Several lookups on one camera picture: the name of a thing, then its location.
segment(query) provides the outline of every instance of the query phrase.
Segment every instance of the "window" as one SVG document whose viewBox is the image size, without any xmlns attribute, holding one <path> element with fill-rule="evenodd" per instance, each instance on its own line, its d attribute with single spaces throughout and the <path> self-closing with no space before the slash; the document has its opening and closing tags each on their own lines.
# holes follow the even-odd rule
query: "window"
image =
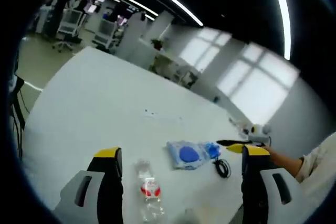
<svg viewBox="0 0 336 224">
<path fill-rule="evenodd" d="M 199 72 L 203 72 L 204 69 L 206 69 L 206 67 L 214 60 L 219 51 L 220 49 L 218 47 L 210 47 L 205 55 L 195 64 L 195 68 Z"/>
<path fill-rule="evenodd" d="M 209 42 L 199 38 L 191 40 L 181 53 L 181 58 L 188 62 L 191 66 L 194 66 L 196 62 L 201 58 L 204 52 L 208 49 Z"/>
<path fill-rule="evenodd" d="M 205 27 L 187 44 L 180 57 L 203 72 L 230 38 L 230 34 Z"/>
<path fill-rule="evenodd" d="M 228 73 L 220 78 L 217 87 L 229 97 L 250 69 L 251 66 L 241 60 L 235 62 Z"/>
<path fill-rule="evenodd" d="M 231 101 L 251 122 L 265 124 L 281 106 L 287 94 L 287 89 L 264 72 L 254 69 L 232 95 Z"/>
<path fill-rule="evenodd" d="M 288 88 L 293 86 L 298 77 L 298 71 L 294 67 L 269 52 L 265 54 L 259 65 Z"/>
<path fill-rule="evenodd" d="M 280 108 L 298 77 L 285 60 L 250 44 L 217 87 L 252 123 L 265 124 Z"/>
<path fill-rule="evenodd" d="M 256 62 L 261 56 L 262 49 L 254 44 L 249 44 L 243 52 L 243 57 L 251 62 Z"/>
</svg>

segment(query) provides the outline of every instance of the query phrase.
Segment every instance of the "ceiling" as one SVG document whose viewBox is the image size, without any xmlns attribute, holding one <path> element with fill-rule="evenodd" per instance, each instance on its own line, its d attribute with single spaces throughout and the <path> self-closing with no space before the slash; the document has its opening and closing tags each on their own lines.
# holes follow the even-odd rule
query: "ceiling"
<svg viewBox="0 0 336 224">
<path fill-rule="evenodd" d="M 135 0 L 160 13 L 168 10 L 174 22 L 198 26 L 170 0 Z M 228 31 L 283 55 L 284 32 L 278 0 L 179 0 L 204 26 Z M 336 112 L 335 16 L 321 0 L 287 0 L 291 24 L 291 59 L 301 76 Z"/>
</svg>

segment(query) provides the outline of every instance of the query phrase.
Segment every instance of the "office chair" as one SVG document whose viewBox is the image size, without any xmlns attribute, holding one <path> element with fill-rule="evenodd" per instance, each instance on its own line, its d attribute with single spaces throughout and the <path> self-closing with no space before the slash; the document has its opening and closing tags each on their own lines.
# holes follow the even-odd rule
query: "office chair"
<svg viewBox="0 0 336 224">
<path fill-rule="evenodd" d="M 82 14 L 79 10 L 65 10 L 63 18 L 57 29 L 57 33 L 64 34 L 64 39 L 62 41 L 56 42 L 53 44 L 53 48 L 58 48 L 58 51 L 61 52 L 63 48 L 67 47 L 70 51 L 73 50 L 73 46 L 70 42 L 66 41 L 69 37 L 74 38 L 78 35 L 79 29 L 81 28 L 86 14 Z"/>
<path fill-rule="evenodd" d="M 92 42 L 97 44 L 98 46 L 103 46 L 104 51 L 109 52 L 112 42 L 118 41 L 118 39 L 113 38 L 113 35 L 116 32 L 117 28 L 117 23 L 102 19 L 99 24 L 98 31 L 95 33 Z"/>
</svg>

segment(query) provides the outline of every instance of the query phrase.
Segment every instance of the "plastic water bottle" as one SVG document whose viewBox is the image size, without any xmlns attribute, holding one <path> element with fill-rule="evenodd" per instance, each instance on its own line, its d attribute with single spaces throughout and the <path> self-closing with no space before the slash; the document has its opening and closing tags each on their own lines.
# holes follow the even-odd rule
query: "plastic water bottle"
<svg viewBox="0 0 336 224">
<path fill-rule="evenodd" d="M 135 165 L 138 174 L 140 213 L 143 222 L 159 223 L 164 211 L 161 207 L 161 190 L 153 175 L 150 164 L 140 160 Z"/>
</svg>

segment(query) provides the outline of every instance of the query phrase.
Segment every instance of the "tabletop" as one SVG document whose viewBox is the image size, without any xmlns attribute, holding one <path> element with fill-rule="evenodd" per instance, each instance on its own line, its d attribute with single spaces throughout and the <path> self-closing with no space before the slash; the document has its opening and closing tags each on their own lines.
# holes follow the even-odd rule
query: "tabletop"
<svg viewBox="0 0 336 224">
<path fill-rule="evenodd" d="M 124 223 L 141 223 L 135 163 L 148 160 L 161 186 L 166 223 L 187 209 L 206 209 L 228 223 L 243 203 L 242 157 L 222 149 L 230 178 L 211 162 L 174 170 L 167 141 L 241 140 L 227 112 L 164 78 L 105 52 L 86 47 L 50 80 L 37 99 L 23 136 L 24 168 L 50 209 L 60 191 L 86 170 L 100 149 L 122 148 Z"/>
</svg>

